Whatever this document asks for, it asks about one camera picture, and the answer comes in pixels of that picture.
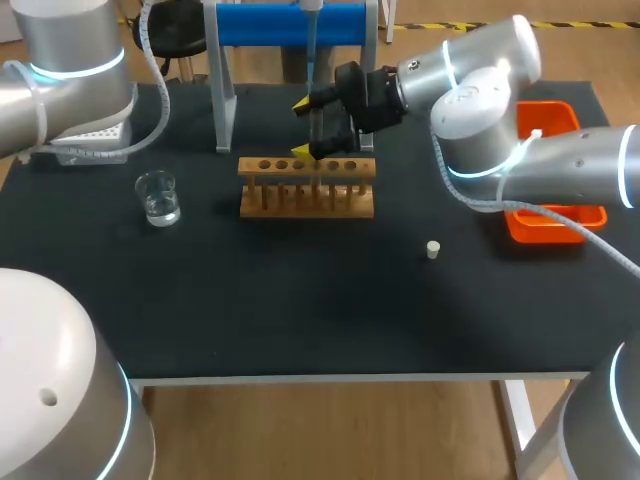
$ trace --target white cable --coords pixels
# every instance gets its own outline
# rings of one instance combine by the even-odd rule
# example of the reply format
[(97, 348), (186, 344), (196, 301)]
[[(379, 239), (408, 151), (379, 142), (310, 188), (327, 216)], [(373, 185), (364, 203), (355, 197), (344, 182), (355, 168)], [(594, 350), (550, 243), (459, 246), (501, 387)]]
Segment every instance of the white cable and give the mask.
[(47, 140), (47, 110), (44, 108), (44, 103), (40, 97), (40, 90), (38, 90), (38, 84), (33, 79), (31, 72), (27, 67), (25, 67), (22, 63), (17, 60), (7, 60), (4, 62), (3, 68), (13, 67), (18, 73), (22, 76), (24, 81), (26, 82), (29, 90), (31, 91), (31, 96), (33, 97), (33, 101), (36, 104), (36, 119), (38, 121), (38, 135), (36, 137), (36, 146), (44, 144)]
[(444, 163), (444, 158), (442, 156), (442, 150), (440, 148), (440, 144), (438, 143), (438, 138), (436, 137), (433, 130), (431, 130), (431, 139), (433, 141), (433, 149), (436, 154), (436, 160), (438, 162), (438, 169), (440, 170), (440, 176), (442, 177), (442, 181), (444, 182), (449, 193), (453, 195), (456, 200), (466, 204), (469, 207), (476, 207), (482, 209), (492, 209), (492, 210), (529, 210), (531, 212), (537, 213), (539, 215), (544, 215), (545, 217), (552, 218), (557, 222), (560, 222), (567, 227), (571, 228), (575, 232), (578, 232), (580, 235), (585, 237), (587, 240), (593, 242), (597, 247), (604, 250), (604, 252), (613, 258), (616, 262), (618, 262), (622, 267), (627, 269), (637, 278), (640, 278), (640, 267), (636, 265), (634, 262), (625, 257), (622, 253), (616, 250), (609, 243), (604, 241), (598, 235), (593, 233), (590, 230), (587, 230), (585, 227), (580, 225), (579, 223), (574, 222), (573, 220), (568, 219), (567, 217), (560, 215), (559, 213), (553, 212), (547, 208), (541, 207), (540, 205), (533, 205), (531, 203), (526, 202), (517, 202), (513, 200), (504, 200), (502, 202), (497, 202), (495, 200), (474, 200), (469, 197), (465, 197), (462, 195), (451, 183), (449, 179), (449, 174), (447, 173), (447, 166)]
[(169, 122), (169, 115), (171, 114), (171, 102), (169, 100), (169, 91), (167, 90), (167, 86), (165, 85), (164, 78), (162, 77), (162, 73), (160, 72), (160, 68), (156, 63), (156, 59), (153, 56), (151, 43), (149, 42), (149, 14), (151, 13), (151, 7), (155, 3), (155, 1), (156, 0), (144, 0), (144, 5), (142, 6), (142, 11), (140, 12), (139, 30), (142, 51), (144, 52), (144, 56), (147, 60), (149, 68), (151, 69), (151, 73), (153, 74), (153, 77), (156, 81), (158, 92), (160, 93), (160, 100), (162, 101), (162, 113), (160, 114), (160, 120), (158, 121), (158, 125), (156, 126), (156, 128), (154, 128), (153, 131), (140, 142), (136, 143), (135, 145), (122, 148), (120, 150), (94, 152), (91, 150), (83, 150), (74, 147), (44, 146), (38, 149), (39, 152), (74, 155), (76, 157), (88, 158), (124, 157), (148, 147), (162, 134), (165, 127), (167, 126), (167, 123)]

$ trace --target clear tube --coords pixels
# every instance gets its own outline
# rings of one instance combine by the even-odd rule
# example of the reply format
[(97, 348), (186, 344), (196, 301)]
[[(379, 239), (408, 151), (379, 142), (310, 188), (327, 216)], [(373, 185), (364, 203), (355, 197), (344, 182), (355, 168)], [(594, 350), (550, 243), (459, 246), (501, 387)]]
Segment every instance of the clear tube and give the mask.
[(151, 7), (155, 3), (155, 1), (156, 0), (144, 0), (142, 11), (140, 12), (140, 43), (142, 45), (144, 56), (147, 60), (147, 64), (149, 65), (151, 73), (153, 74), (153, 77), (158, 86), (160, 100), (162, 101), (162, 113), (160, 114), (160, 121), (158, 122), (158, 125), (156, 125), (156, 128), (154, 128), (153, 131), (140, 142), (136, 143), (135, 145), (122, 148), (120, 150), (96, 152), (74, 147), (55, 147), (47, 145), (39, 148), (38, 152), (66, 154), (87, 158), (124, 157), (126, 155), (131, 155), (132, 153), (139, 152), (143, 148), (148, 147), (162, 134), (167, 126), (167, 123), (169, 122), (169, 115), (171, 113), (171, 102), (169, 100), (169, 91), (167, 90), (167, 86), (164, 82), (164, 78), (162, 77), (162, 73), (160, 73), (160, 68), (156, 63), (156, 59), (153, 56), (151, 44), (149, 42), (149, 14), (151, 13)]
[(607, 255), (618, 262), (622, 267), (624, 267), (634, 276), (640, 279), (640, 267), (638, 265), (629, 260), (626, 256), (620, 253), (620, 251), (615, 249), (598, 235), (590, 230), (587, 230), (579, 223), (576, 223), (563, 215), (553, 212), (547, 208), (541, 207), (540, 205), (533, 205), (526, 202), (518, 202), (514, 200), (503, 200), (501, 202), (491, 200), (475, 200), (473, 198), (465, 197), (464, 195), (462, 195), (460, 192), (458, 192), (458, 190), (456, 190), (456, 188), (451, 183), (451, 180), (449, 179), (447, 166), (444, 163), (444, 157), (442, 155), (442, 149), (440, 148), (440, 144), (438, 143), (438, 139), (435, 133), (433, 133), (433, 130), (431, 130), (431, 139), (433, 141), (433, 149), (436, 154), (436, 160), (438, 162), (440, 175), (442, 176), (442, 181), (447, 187), (447, 190), (449, 190), (449, 193), (451, 193), (451, 195), (453, 195), (457, 200), (474, 209), (490, 209), (494, 211), (524, 209), (537, 213), (539, 215), (544, 215), (545, 217), (553, 218), (557, 222), (566, 225), (572, 230), (578, 232), (580, 235), (584, 236), (587, 240), (593, 242), (596, 246), (600, 247)]

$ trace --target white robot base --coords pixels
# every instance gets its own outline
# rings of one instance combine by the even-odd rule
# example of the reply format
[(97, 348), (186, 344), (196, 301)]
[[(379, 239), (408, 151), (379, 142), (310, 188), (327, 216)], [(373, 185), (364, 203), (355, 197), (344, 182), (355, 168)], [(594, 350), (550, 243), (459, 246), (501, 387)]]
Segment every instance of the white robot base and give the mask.
[(80, 303), (19, 270), (0, 291), (0, 479), (150, 479), (151, 422)]

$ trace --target wooden floor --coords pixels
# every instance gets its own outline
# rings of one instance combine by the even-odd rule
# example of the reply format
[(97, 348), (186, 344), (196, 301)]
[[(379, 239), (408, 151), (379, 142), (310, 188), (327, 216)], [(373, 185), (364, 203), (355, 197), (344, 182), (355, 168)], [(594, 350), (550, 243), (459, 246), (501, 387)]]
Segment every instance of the wooden floor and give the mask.
[[(123, 2), (125, 13), (135, 14), (137, 2)], [(398, 3), (398, 23), (495, 21), (513, 13), (538, 21), (633, 21), (640, 16), (635, 0)], [(149, 81), (126, 27), (122, 33), (133, 78)], [(613, 124), (640, 118), (640, 31), (536, 33), (543, 78), (591, 80)], [(392, 45), (381, 44), (378, 63), (395, 64), (456, 35), (397, 31)], [(282, 82), (277, 49), (232, 49), (231, 56), (237, 83)], [(7, 58), (25, 59), (24, 46), (0, 46), (0, 61)], [(356, 58), (355, 49), (335, 52), (336, 64)], [(194, 64), (197, 72), (207, 72), (204, 56)], [(564, 385), (528, 382), (527, 388), (539, 423)], [(158, 388), (147, 406), (158, 443), (158, 480), (509, 479), (510, 441), (496, 400), (488, 382), (332, 384)], [(554, 465), (545, 478), (565, 476)]]

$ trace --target water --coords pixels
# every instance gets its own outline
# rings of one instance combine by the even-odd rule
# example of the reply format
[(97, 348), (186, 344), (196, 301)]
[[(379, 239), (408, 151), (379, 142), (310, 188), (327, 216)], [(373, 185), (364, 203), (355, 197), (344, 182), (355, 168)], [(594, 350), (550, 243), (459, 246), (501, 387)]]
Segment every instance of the water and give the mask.
[(175, 192), (149, 195), (144, 202), (147, 220), (155, 227), (168, 227), (180, 219), (180, 205)]

